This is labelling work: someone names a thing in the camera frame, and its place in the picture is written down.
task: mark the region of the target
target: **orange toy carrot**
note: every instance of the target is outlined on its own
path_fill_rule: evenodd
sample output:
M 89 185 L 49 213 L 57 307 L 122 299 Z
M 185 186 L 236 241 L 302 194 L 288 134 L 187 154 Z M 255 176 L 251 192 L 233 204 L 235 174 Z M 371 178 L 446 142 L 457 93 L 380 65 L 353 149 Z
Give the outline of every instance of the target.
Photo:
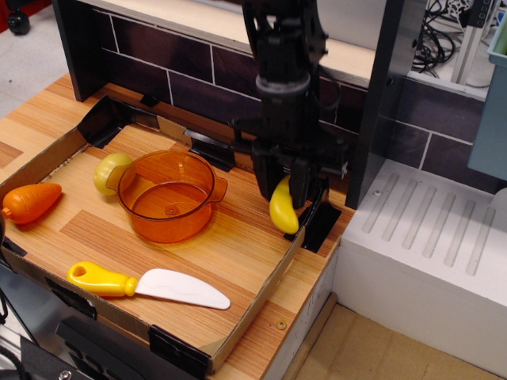
M 59 184 L 27 184 L 7 193 L 3 199 L 2 215 L 17 224 L 39 218 L 62 193 Z

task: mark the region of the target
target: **wooden panel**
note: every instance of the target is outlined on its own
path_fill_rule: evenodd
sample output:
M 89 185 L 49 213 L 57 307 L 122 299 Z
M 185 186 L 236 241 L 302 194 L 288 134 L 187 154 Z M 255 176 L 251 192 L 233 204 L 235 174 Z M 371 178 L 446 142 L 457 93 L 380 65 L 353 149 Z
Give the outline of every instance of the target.
M 43 150 L 47 139 L 67 133 L 108 91 L 106 86 L 88 101 L 77 102 L 72 99 L 67 75 L 0 120 L 0 130 L 10 124 L 21 125 L 25 138 L 15 142 L 15 149 L 23 150 L 34 141 L 40 141 L 40 150 Z M 114 86 L 113 92 L 118 91 L 121 90 Z M 58 104 L 63 110 L 45 111 Z M 46 121 L 42 123 L 48 128 L 34 123 L 34 114 L 43 115 Z M 29 253 L 26 260 L 61 279 L 75 262 L 94 260 L 130 276 L 141 276 L 151 268 L 172 268 L 211 283 L 231 299 L 229 310 L 211 310 L 142 296 L 108 301 L 125 315 L 135 316 L 147 325 L 157 325 L 214 355 L 223 340 L 233 333 L 290 242 L 273 227 L 268 202 L 260 196 L 254 175 L 239 168 L 229 173 L 215 170 L 227 179 L 229 187 L 223 202 L 215 209 L 211 224 L 201 235 L 178 245 L 154 244 L 139 238 L 117 198 L 105 198 L 95 190 L 93 170 L 106 154 L 114 151 L 137 158 L 164 149 L 186 148 L 162 134 L 133 126 L 127 126 L 103 150 L 86 148 L 48 179 L 63 186 L 63 195 L 51 212 L 26 226 L 9 222 L 6 234 Z M 19 170 L 34 155 L 26 154 L 13 161 L 9 170 L 0 170 L 0 181 Z M 235 374 L 233 377 L 240 374 L 240 378 L 261 378 L 269 368 L 292 322 L 302 313 L 302 305 L 328 265 L 353 213 L 343 207 L 347 181 L 337 186 L 339 190 L 333 190 L 330 198 L 343 214 L 330 236 L 318 254 L 305 249 L 297 252 L 275 292 L 214 378 L 230 378 L 231 374 Z M 288 324 L 285 330 L 276 327 L 281 319 Z M 128 330 L 128 324 L 121 327 Z
M 13 159 L 23 152 L 10 145 L 0 142 L 0 168 L 5 168 Z

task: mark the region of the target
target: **dark brick wall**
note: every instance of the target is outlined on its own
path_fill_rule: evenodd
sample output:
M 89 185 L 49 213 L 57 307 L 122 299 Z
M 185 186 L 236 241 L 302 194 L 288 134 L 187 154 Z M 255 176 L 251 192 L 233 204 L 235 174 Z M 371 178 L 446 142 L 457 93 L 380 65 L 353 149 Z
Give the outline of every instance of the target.
M 95 14 L 111 82 L 223 124 L 260 115 L 251 55 L 101 9 Z M 335 84 L 322 78 L 322 102 L 332 104 L 336 96 Z M 324 128 L 349 142 L 350 161 L 365 99 L 365 89 L 341 84 L 339 106 L 320 115 Z M 481 101 L 406 81 L 388 158 L 496 192 L 505 184 L 467 168 L 482 107 Z

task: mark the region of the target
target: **cardboard box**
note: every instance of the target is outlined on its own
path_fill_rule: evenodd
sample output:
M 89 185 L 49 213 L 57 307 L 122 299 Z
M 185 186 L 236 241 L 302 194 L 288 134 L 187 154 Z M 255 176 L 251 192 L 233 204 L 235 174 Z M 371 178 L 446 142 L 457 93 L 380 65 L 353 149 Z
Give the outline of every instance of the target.
M 188 149 L 185 143 L 190 138 L 183 127 L 102 98 L 75 129 L 0 185 L 0 198 L 39 181 L 63 186 L 61 199 L 40 220 L 27 226 L 8 222 L 6 236 L 13 248 L 2 247 L 2 255 L 15 272 L 53 291 L 68 306 L 203 378 L 222 366 L 272 294 L 306 228 L 293 241 L 285 239 L 270 224 L 253 174 L 216 169 L 229 188 L 201 235 L 178 245 L 142 240 L 116 197 L 96 191 L 94 168 L 114 151 L 137 158 L 156 150 Z M 222 311 L 141 296 L 99 298 L 65 280 L 67 270 L 80 260 L 138 278 L 151 268 L 185 272 L 217 287 L 232 306 Z

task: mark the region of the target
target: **yellow knife handle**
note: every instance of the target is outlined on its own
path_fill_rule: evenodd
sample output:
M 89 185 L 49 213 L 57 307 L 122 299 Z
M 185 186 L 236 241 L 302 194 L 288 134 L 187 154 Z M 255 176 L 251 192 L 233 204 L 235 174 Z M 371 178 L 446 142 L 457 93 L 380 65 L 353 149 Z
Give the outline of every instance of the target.
M 133 296 L 139 282 L 133 277 L 111 272 L 90 261 L 81 261 L 67 273 L 67 281 L 104 297 Z

